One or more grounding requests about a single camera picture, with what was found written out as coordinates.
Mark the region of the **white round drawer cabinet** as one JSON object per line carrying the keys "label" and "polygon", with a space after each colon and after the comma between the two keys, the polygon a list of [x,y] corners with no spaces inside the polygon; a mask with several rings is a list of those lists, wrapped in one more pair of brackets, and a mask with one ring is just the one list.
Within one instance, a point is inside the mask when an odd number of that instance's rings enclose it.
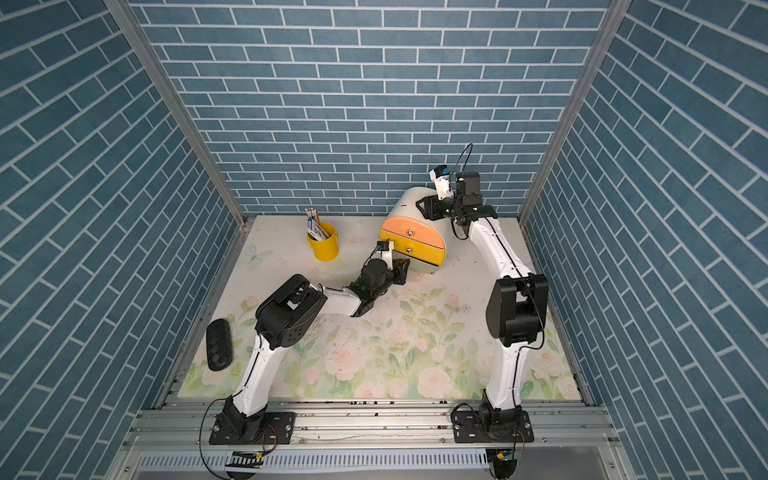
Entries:
{"label": "white round drawer cabinet", "polygon": [[[419,210],[416,208],[415,202],[425,196],[431,196],[435,194],[436,194],[436,190],[432,188],[412,187],[403,193],[403,195],[396,202],[395,206],[391,209],[387,217],[406,216],[411,218],[424,219],[421,213],[419,212]],[[443,235],[443,238],[445,238],[447,235],[450,234],[450,226],[449,226],[448,218],[442,218],[437,221],[431,221],[431,220],[426,220],[426,221],[428,223],[431,223],[434,227],[436,227],[438,231]]]}

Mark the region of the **pink orange top drawer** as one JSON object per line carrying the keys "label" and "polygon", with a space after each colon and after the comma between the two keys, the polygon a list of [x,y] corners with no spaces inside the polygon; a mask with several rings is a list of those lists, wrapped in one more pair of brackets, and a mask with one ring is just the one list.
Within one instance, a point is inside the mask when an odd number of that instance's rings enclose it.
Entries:
{"label": "pink orange top drawer", "polygon": [[406,216],[389,216],[384,220],[382,229],[415,240],[419,243],[441,249],[445,248],[443,235],[436,227],[424,219]]}

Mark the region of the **yellow drawer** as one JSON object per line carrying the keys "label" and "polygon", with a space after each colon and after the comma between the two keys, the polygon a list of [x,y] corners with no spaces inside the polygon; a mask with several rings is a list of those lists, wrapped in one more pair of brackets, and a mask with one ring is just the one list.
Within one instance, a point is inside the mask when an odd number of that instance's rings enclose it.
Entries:
{"label": "yellow drawer", "polygon": [[392,240],[396,252],[431,265],[440,266],[446,257],[446,243],[445,248],[441,249],[387,232],[383,229],[380,231],[380,239]]}

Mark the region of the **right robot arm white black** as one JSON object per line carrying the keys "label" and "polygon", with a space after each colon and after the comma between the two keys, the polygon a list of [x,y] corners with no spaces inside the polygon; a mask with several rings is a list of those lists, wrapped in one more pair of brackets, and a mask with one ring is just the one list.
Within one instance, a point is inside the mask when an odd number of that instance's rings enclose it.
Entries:
{"label": "right robot arm white black", "polygon": [[483,203],[480,177],[460,172],[452,181],[446,165],[430,172],[436,193],[416,202],[427,220],[447,218],[461,228],[494,276],[485,318],[497,341],[494,365],[472,425],[458,415],[452,421],[460,429],[474,430],[490,442],[530,442],[532,428],[522,408],[524,364],[528,353],[545,344],[544,330],[549,284],[519,258],[506,239],[495,209]]}

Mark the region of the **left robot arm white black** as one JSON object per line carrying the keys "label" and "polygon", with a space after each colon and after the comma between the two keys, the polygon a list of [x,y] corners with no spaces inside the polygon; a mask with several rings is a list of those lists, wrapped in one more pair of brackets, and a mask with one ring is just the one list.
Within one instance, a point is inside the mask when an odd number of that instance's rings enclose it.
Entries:
{"label": "left robot arm white black", "polygon": [[256,339],[235,393],[224,400],[209,438],[212,445],[253,444],[267,431],[268,393],[283,357],[320,315],[361,317],[393,285],[406,283],[410,261],[373,258],[350,285],[334,289],[291,276],[256,309]]}

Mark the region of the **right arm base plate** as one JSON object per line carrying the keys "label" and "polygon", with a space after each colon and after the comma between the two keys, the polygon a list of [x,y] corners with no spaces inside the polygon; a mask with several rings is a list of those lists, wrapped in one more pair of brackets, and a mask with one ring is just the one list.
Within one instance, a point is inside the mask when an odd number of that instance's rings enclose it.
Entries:
{"label": "right arm base plate", "polygon": [[510,422],[485,429],[481,421],[470,411],[458,411],[452,415],[453,437],[461,443],[532,443],[535,441],[532,423],[527,411],[512,411]]}

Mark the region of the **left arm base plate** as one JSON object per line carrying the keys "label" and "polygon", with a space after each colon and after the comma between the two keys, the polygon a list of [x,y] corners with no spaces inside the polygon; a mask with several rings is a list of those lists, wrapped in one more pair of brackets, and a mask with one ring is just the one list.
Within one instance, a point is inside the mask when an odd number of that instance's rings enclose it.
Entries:
{"label": "left arm base plate", "polygon": [[296,415],[262,411],[251,416],[219,413],[212,428],[211,445],[287,445],[291,442]]}

